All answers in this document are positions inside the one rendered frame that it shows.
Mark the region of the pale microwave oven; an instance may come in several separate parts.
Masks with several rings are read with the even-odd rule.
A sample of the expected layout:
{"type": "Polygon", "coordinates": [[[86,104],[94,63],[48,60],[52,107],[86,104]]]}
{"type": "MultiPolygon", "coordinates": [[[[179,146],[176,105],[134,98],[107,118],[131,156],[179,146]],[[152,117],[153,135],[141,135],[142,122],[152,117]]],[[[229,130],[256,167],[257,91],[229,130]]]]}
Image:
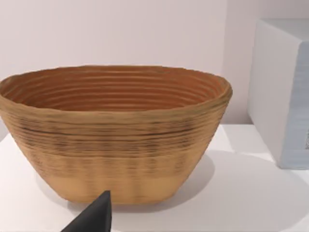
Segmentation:
{"type": "Polygon", "coordinates": [[[309,18],[257,23],[248,114],[280,168],[309,170],[309,18]]]}

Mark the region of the brown woven basket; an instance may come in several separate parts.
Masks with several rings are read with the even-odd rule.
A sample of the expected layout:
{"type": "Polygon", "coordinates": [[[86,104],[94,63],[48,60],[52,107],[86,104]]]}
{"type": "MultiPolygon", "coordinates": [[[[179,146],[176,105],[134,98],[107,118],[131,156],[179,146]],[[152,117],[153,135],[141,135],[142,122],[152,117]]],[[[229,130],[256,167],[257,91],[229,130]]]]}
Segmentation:
{"type": "Polygon", "coordinates": [[[232,97],[223,77],[163,66],[86,65],[0,81],[0,116],[62,198],[114,204],[172,197],[212,140],[232,97]]]}

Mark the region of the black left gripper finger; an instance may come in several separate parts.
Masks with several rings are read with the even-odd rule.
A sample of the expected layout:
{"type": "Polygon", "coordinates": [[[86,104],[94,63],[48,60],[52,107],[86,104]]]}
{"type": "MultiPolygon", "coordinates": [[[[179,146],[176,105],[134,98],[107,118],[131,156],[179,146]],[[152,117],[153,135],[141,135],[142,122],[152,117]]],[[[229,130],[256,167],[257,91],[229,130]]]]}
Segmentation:
{"type": "Polygon", "coordinates": [[[104,191],[60,232],[111,232],[111,192],[104,191]]]}

